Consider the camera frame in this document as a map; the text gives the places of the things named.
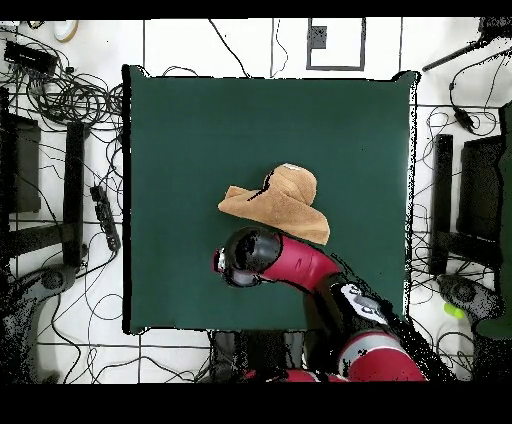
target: black frame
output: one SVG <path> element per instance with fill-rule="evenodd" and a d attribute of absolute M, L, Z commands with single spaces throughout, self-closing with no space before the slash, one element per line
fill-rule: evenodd
<path fill-rule="evenodd" d="M 488 241 L 462 233 L 450 232 L 453 136 L 438 135 L 433 140 L 432 234 L 428 252 L 428 272 L 446 272 L 450 252 L 493 270 L 498 270 L 503 258 L 497 241 Z"/>
<path fill-rule="evenodd" d="M 356 71 L 363 72 L 366 58 L 366 18 L 361 18 L 361 49 L 359 66 L 315 66 L 311 65 L 313 18 L 308 18 L 308 44 L 306 53 L 306 70 L 308 71 Z"/>

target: black border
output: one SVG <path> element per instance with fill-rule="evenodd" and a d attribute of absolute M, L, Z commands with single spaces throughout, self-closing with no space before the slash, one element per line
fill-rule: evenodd
<path fill-rule="evenodd" d="M 132 96 L 132 87 L 131 87 L 131 76 L 130 76 L 130 65 L 122 66 L 122 78 L 123 78 L 123 101 L 122 101 L 122 112 L 121 118 L 123 120 L 123 170 L 126 181 L 125 189 L 126 193 L 124 193 L 124 205 L 123 208 L 123 246 L 125 247 L 123 254 L 123 321 L 122 321 L 122 329 L 125 334 L 129 335 L 137 335 L 143 334 L 144 329 L 141 328 L 141 333 L 132 333 L 130 331 L 130 322 L 131 322 L 131 299 L 132 299 L 132 273 L 131 273 L 131 96 Z M 199 76 L 199 77 L 189 77 L 189 76 L 177 76 L 177 77 L 161 77 L 155 76 L 152 77 L 143 66 L 133 65 L 133 67 L 138 67 L 139 70 L 146 78 L 212 78 L 210 76 Z M 409 316 L 409 303 L 410 303 L 410 292 L 411 292 L 411 274 L 412 274 L 412 233 L 413 233 L 413 208 L 414 208 L 414 177 L 415 177 L 415 169 L 416 169 L 416 144 L 417 144 L 417 111 L 418 111 L 418 102 L 417 102 L 417 90 L 418 84 L 421 79 L 421 74 L 418 71 L 400 71 L 396 73 L 389 80 L 373 80 L 367 78 L 306 78 L 307 80 L 341 80 L 341 81 L 375 81 L 382 83 L 396 83 L 403 75 L 407 73 L 412 73 L 415 78 L 410 85 L 409 89 L 409 113 L 411 116 L 410 123 L 410 136 L 409 136 L 409 167 L 408 167 L 408 178 L 407 178 L 407 187 L 408 187 L 408 198 L 407 198 L 407 208 L 406 208 L 406 216 L 405 216 L 405 278 L 404 278 L 404 298 L 402 303 L 402 309 L 398 316 L 402 315 L 411 325 L 412 320 Z M 241 77 L 238 79 L 249 79 L 247 77 Z M 155 326 L 151 327 L 152 329 L 177 329 L 175 327 L 160 327 Z"/>
<path fill-rule="evenodd" d="M 308 47 L 306 53 L 306 70 L 307 71 L 356 71 L 363 72 L 366 59 L 366 18 L 361 18 L 361 49 L 359 50 L 359 66 L 314 66 L 311 65 L 311 29 L 313 18 L 308 18 Z"/>
<path fill-rule="evenodd" d="M 125 334 L 132 335 L 130 332 L 130 321 L 132 318 L 132 229 L 131 229 L 131 209 L 132 209 L 132 179 L 131 179 L 131 132 L 132 123 L 130 119 L 131 99 L 132 99 L 132 81 L 130 77 L 129 65 L 123 65 L 121 68 L 123 78 L 123 100 L 121 119 L 123 120 L 122 153 L 123 153 L 123 171 L 126 176 L 123 181 L 123 321 L 122 329 Z"/>

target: tan cloth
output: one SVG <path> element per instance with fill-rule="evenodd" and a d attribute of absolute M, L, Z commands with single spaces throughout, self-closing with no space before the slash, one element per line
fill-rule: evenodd
<path fill-rule="evenodd" d="M 315 195 L 315 176 L 307 169 L 284 164 L 267 175 L 261 190 L 230 186 L 219 210 L 325 245 L 329 224 L 311 207 Z"/>

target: black monitor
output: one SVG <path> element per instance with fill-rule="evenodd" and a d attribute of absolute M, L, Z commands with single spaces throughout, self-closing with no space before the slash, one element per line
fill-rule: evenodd
<path fill-rule="evenodd" d="M 503 150 L 501 135 L 464 143 L 457 231 L 498 241 L 501 228 L 498 162 Z"/>

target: white object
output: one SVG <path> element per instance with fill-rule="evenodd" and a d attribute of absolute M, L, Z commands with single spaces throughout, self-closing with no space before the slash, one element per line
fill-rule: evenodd
<path fill-rule="evenodd" d="M 54 21 L 55 38 L 61 43 L 71 40 L 78 28 L 78 21 Z"/>
<path fill-rule="evenodd" d="M 21 21 L 0 21 L 0 26 L 16 28 Z"/>

